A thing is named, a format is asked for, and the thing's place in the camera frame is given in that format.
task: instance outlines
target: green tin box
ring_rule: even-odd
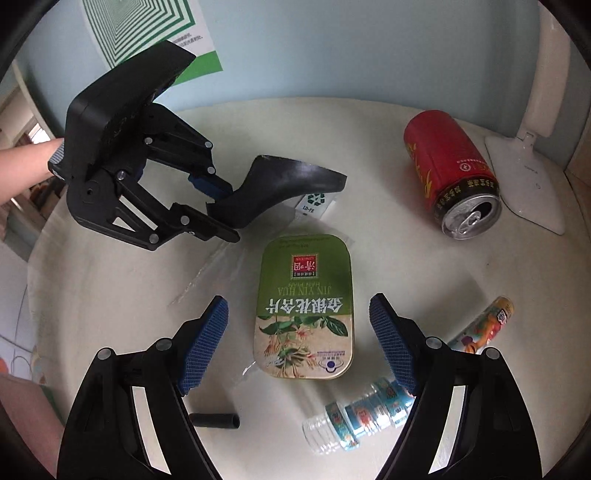
[[[254,357],[281,378],[330,379],[353,359],[353,283],[346,245],[333,235],[280,237],[267,245]]]

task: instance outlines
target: red can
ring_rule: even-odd
[[[462,127],[427,110],[404,130],[404,143],[423,184],[427,209],[443,233],[462,240],[488,230],[501,215],[499,184]]]

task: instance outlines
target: clear plastic bottle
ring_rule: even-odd
[[[333,402],[323,414],[306,420],[302,424],[304,437],[319,454],[352,450],[364,435],[404,425],[413,402],[414,398],[396,380],[380,378],[359,400],[345,407]]]

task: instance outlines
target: green striped poster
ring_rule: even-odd
[[[222,70],[197,0],[80,0],[80,4],[109,68],[170,40],[197,56],[176,83]]]

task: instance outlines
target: round table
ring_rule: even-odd
[[[223,478],[374,478],[397,430],[364,437],[359,449],[316,456],[301,430],[306,418],[333,400],[359,397],[389,369],[368,319],[369,299],[383,292],[401,316],[426,335],[451,339],[496,296],[515,304],[510,323],[494,340],[521,389],[540,447],[544,471],[565,452],[589,414],[591,382],[591,243],[563,172],[547,162],[566,217],[557,236],[504,208],[483,235],[454,241],[424,210],[421,185],[402,140],[419,111],[397,105],[331,98],[228,103],[180,116],[210,139],[218,173],[236,188],[258,154],[280,155],[348,175],[345,190],[322,222],[349,239],[355,301],[355,357],[331,381],[284,380],[252,363],[256,235],[222,255],[239,258],[231,281],[204,284],[197,276],[221,241],[180,235],[155,252],[79,226],[64,199],[44,228],[30,259],[31,313],[48,384],[64,415],[96,352],[141,351],[172,336],[201,315],[209,295],[226,295],[229,326],[203,378],[185,397],[189,412],[236,411],[238,430],[199,429]],[[460,122],[488,158],[490,131]],[[186,175],[148,162],[142,184],[165,205],[204,210],[204,195]],[[152,464],[166,470],[145,396],[137,410]],[[453,444],[461,392],[456,392],[433,468]]]

